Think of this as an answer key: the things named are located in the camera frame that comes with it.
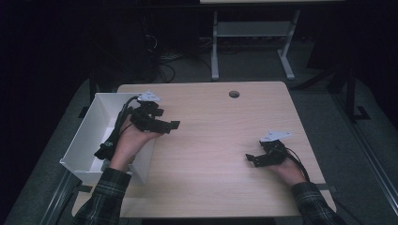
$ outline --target hand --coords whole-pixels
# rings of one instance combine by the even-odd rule
[[[272,165],[268,166],[268,168],[277,173],[290,187],[306,182],[299,166],[288,157],[280,165]]]
[[[121,135],[112,157],[110,168],[126,172],[128,166],[134,160],[135,156],[140,152],[144,145],[151,139],[159,138],[160,133],[143,132],[135,125],[131,124],[130,115],[120,129]]]

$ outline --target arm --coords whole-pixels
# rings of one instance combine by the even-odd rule
[[[162,135],[140,131],[135,125],[130,125],[129,117],[121,130],[124,131],[109,168],[103,172],[91,198],[75,215],[73,224],[118,224],[120,208],[131,179],[126,173],[128,166],[149,140]]]
[[[269,166],[291,187],[304,224],[345,224],[328,206],[315,184],[307,182],[299,167],[290,158],[281,165]]]

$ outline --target sleeve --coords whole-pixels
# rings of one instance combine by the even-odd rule
[[[345,224],[328,206],[315,184],[310,182],[296,184],[292,186],[291,191],[304,220],[304,224]]]
[[[130,179],[125,172],[105,169],[91,198],[76,213],[73,224],[118,224]]]

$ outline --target white marker tag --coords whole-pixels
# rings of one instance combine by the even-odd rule
[[[147,90],[145,93],[141,94],[138,99],[141,101],[161,101],[161,98],[157,97],[150,90]]]
[[[260,142],[273,142],[292,135],[292,132],[270,130],[268,134],[260,139]]]

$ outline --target black round hole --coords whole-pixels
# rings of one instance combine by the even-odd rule
[[[229,97],[231,98],[238,98],[240,96],[240,93],[238,91],[230,91],[229,92]]]

